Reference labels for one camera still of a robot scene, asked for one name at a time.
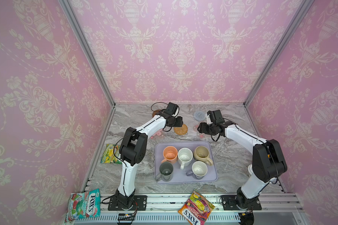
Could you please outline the woven rattan round coaster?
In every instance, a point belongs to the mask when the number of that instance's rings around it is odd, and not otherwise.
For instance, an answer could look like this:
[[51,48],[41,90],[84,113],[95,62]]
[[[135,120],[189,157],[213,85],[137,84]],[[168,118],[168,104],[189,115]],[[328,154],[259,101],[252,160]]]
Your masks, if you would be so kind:
[[186,124],[183,124],[181,127],[174,127],[174,132],[177,135],[183,136],[183,135],[187,134],[188,127],[187,127]]

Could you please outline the light blue knitted coaster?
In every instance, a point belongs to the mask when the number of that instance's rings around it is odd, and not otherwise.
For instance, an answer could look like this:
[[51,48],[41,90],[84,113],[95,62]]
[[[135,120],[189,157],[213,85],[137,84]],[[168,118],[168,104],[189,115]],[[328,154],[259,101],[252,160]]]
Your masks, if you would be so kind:
[[197,121],[205,121],[207,114],[204,111],[195,111],[193,117]]

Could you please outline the brown wooden round coaster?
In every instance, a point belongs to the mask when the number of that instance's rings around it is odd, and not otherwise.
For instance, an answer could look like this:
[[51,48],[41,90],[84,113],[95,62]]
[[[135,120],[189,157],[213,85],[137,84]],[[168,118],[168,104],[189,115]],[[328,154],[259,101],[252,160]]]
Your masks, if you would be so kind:
[[160,110],[155,110],[155,111],[153,111],[152,117],[155,117],[159,112],[160,112]]

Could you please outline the beige yellow mug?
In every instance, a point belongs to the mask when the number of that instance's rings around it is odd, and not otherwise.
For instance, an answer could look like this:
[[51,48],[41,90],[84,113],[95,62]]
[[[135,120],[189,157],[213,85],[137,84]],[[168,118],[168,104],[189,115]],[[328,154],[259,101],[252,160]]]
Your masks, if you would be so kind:
[[209,166],[214,164],[210,158],[209,149],[205,146],[198,146],[193,152],[194,159],[206,163]]

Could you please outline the pink flower coaster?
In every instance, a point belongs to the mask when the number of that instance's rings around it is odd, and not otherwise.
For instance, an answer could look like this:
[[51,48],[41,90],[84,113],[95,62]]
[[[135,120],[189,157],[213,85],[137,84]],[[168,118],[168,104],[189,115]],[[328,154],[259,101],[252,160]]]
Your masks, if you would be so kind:
[[206,137],[207,137],[206,134],[200,133],[200,132],[198,131],[199,125],[200,125],[200,124],[195,125],[195,126],[193,127],[193,131],[196,133],[196,136],[197,136],[198,138],[201,138],[201,139],[206,138]]
[[160,138],[163,138],[163,137],[164,137],[163,130],[160,129],[157,132],[155,132],[150,138],[151,139],[160,139]]

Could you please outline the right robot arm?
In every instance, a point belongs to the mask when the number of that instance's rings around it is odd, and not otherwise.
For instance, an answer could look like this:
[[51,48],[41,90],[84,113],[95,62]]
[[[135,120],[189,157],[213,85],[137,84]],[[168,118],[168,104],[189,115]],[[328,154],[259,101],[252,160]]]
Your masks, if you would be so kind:
[[255,209],[261,191],[287,171],[287,164],[278,141],[266,140],[251,134],[239,125],[202,122],[197,128],[199,133],[210,136],[223,136],[240,144],[252,154],[252,174],[247,182],[237,190],[236,205],[242,210]]

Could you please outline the peach pink mug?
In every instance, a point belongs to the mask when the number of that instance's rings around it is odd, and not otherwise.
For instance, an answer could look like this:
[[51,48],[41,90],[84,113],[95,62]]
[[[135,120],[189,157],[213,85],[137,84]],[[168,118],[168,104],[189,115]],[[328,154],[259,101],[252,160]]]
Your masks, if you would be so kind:
[[162,160],[161,163],[170,162],[175,164],[177,162],[178,151],[175,147],[168,146],[163,150],[163,156],[164,160]]

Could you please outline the white speckled mug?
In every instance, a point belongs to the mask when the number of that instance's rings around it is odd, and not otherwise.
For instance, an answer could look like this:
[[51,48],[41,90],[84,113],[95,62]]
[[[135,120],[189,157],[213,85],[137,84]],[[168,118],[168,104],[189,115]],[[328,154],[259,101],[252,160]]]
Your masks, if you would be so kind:
[[182,148],[179,150],[177,158],[180,169],[184,170],[185,167],[190,165],[193,159],[193,152],[189,148]]

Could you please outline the lavender plastic tray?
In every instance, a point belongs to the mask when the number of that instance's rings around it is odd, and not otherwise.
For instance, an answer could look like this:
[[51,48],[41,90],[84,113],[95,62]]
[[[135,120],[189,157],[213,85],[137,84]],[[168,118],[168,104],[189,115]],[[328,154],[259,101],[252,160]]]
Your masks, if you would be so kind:
[[[199,146],[204,146],[208,148],[209,154],[210,154],[210,159],[214,159],[212,156],[212,149],[211,145],[208,141],[186,141],[186,142],[171,142],[171,143],[159,143],[155,146],[155,179],[159,178],[159,167],[161,165],[161,161],[164,160],[163,156],[163,151],[165,147],[168,146],[173,146],[175,147],[178,151],[182,148],[189,148],[192,152],[199,147]],[[179,184],[179,183],[193,183],[193,182],[212,182],[212,181],[217,181],[218,179],[218,174],[217,174],[217,167],[216,164],[214,163],[212,166],[207,166],[208,172],[204,176],[204,178],[198,180],[194,178],[193,176],[187,176],[186,173],[192,169],[192,165],[194,163],[194,159],[191,161],[190,165],[185,167],[183,170],[180,169],[179,162],[176,162],[173,165],[173,178],[169,181],[166,182],[163,179],[161,180],[156,180],[156,183],[158,184]]]

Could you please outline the lavender mug white inside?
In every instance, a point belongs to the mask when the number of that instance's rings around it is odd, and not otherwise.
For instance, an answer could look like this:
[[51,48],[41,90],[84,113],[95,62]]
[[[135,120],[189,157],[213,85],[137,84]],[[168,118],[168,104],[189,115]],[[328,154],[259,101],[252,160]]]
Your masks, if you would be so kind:
[[207,165],[202,161],[196,161],[192,165],[192,169],[186,173],[186,176],[192,176],[197,180],[201,180],[207,174]]

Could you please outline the grey green mug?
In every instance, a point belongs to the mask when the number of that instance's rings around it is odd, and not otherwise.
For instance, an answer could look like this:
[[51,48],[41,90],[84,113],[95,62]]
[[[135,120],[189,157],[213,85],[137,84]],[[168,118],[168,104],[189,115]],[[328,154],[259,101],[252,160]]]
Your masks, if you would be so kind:
[[155,180],[169,182],[172,180],[173,171],[174,171],[174,168],[173,168],[172,163],[168,161],[163,162],[161,163],[159,167],[159,173],[156,175]]

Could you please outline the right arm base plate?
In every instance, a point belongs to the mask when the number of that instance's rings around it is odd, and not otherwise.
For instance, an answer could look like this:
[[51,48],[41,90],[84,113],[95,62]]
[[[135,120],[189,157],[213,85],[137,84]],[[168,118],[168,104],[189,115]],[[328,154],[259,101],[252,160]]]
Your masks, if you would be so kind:
[[242,195],[222,195],[219,200],[225,211],[260,211],[259,197],[247,199]]

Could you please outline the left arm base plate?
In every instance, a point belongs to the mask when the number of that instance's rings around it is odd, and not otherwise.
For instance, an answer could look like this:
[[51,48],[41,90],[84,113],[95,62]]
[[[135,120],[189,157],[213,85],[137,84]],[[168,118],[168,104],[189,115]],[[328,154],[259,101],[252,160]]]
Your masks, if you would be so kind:
[[108,204],[109,211],[145,211],[146,210],[146,203],[147,203],[147,196],[146,195],[135,195],[131,206],[125,206],[124,204],[120,203],[114,197],[110,199]]

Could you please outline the aluminium front rail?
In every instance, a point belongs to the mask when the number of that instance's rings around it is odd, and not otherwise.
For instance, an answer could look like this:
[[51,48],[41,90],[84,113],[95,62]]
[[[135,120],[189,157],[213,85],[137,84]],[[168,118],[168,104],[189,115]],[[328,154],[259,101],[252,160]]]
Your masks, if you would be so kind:
[[[225,211],[220,196],[229,193],[204,194],[215,209],[207,225],[238,225],[254,216],[256,225],[309,225],[310,221],[295,194],[262,193],[260,211]],[[76,220],[75,225],[187,225],[189,222],[178,213],[189,199],[189,194],[147,194],[145,211],[109,211],[102,204],[97,218]]]

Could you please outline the aluminium corner post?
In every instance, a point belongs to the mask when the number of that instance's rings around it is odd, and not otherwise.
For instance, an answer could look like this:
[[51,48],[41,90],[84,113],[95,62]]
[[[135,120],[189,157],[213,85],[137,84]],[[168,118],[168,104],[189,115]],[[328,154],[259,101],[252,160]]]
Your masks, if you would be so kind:
[[80,23],[72,9],[72,6],[70,4],[69,1],[67,0],[59,0],[58,1],[63,9],[64,14],[66,15],[68,22],[71,25],[71,28],[76,36],[76,38],[78,39],[78,43],[81,46],[87,60],[88,60],[88,64],[91,66],[94,75],[96,76],[101,89],[104,92],[104,95],[107,99],[107,101],[109,102],[109,104],[111,105],[112,108],[115,108],[115,102],[114,99],[110,93],[109,87],[104,79],[104,76],[99,68],[99,65],[94,57],[93,51],[91,50],[88,41],[85,38],[85,34],[83,29],[80,26]]
[[283,32],[281,39],[279,40],[278,44],[276,45],[275,49],[273,50],[271,56],[269,57],[267,63],[265,64],[261,74],[258,76],[258,79],[254,83],[248,97],[246,98],[245,102],[243,103],[245,108],[248,108],[250,103],[253,101],[255,95],[257,94],[258,90],[262,86],[266,76],[269,74],[272,67],[275,65],[276,61],[279,59],[281,53],[284,51],[285,47],[289,43],[290,39],[294,35],[295,31],[297,30],[299,24],[309,11],[310,7],[312,6],[314,0],[304,0],[301,1],[298,9],[296,10],[293,18],[291,19],[290,23],[288,24],[287,28]]

